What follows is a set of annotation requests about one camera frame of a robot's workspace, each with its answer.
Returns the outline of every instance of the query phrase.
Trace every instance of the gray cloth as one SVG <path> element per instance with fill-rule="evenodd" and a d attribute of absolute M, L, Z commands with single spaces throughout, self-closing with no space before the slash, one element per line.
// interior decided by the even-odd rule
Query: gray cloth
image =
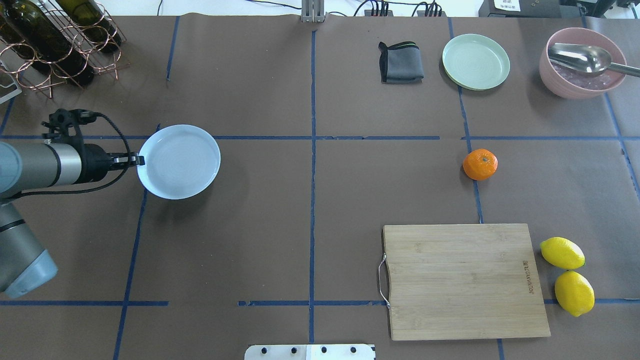
<path fill-rule="evenodd" d="M 407 84 L 424 78 L 420 49 L 415 42 L 405 41 L 387 46 L 380 42 L 380 76 L 383 83 Z"/>

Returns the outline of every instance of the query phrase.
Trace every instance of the pink bowl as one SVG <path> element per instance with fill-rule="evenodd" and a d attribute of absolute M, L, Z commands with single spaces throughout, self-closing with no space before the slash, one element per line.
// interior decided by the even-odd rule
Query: pink bowl
<path fill-rule="evenodd" d="M 542 82 L 554 94 L 566 99 L 589 99 L 590 97 L 596 97 L 616 88 L 625 79 L 624 74 L 607 70 L 605 74 L 611 77 L 611 82 L 602 90 L 587 89 L 570 83 L 554 69 L 549 60 L 547 49 L 556 42 L 600 46 L 611 53 L 612 62 L 627 64 L 627 60 L 620 51 L 620 48 L 606 36 L 584 28 L 562 29 L 551 35 L 545 48 L 542 49 L 542 55 L 540 56 L 540 77 L 542 78 Z"/>

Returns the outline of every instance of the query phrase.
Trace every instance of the white plate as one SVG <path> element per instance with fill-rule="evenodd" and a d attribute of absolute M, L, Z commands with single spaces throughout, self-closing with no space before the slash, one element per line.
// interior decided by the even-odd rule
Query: white plate
<path fill-rule="evenodd" d="M 451 39 L 442 51 L 442 63 L 447 75 L 469 90 L 487 90 L 500 85 L 511 68 L 502 46 L 478 34 Z"/>
<path fill-rule="evenodd" d="M 142 185 L 165 199 L 185 199 L 206 189 L 218 174 L 220 148 L 214 138 L 192 125 L 174 125 L 153 134 L 140 149 Z"/>

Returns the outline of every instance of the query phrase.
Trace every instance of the wooden cutting board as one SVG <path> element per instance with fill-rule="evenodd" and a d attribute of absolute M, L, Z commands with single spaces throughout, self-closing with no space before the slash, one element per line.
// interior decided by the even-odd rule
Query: wooden cutting board
<path fill-rule="evenodd" d="M 527 224 L 383 227 L 391 338 L 551 336 Z"/>

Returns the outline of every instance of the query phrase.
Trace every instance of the yellow lemon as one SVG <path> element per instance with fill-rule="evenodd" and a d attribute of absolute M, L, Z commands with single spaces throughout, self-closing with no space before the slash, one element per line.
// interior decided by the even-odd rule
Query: yellow lemon
<path fill-rule="evenodd" d="M 589 281 L 575 271 L 565 271 L 557 278 L 556 299 L 563 309 L 575 317 L 593 309 L 596 300 Z"/>
<path fill-rule="evenodd" d="M 542 257 L 559 268 L 572 270 L 584 265 L 584 254 L 580 247 L 565 238 L 549 238 L 540 243 L 540 249 Z"/>

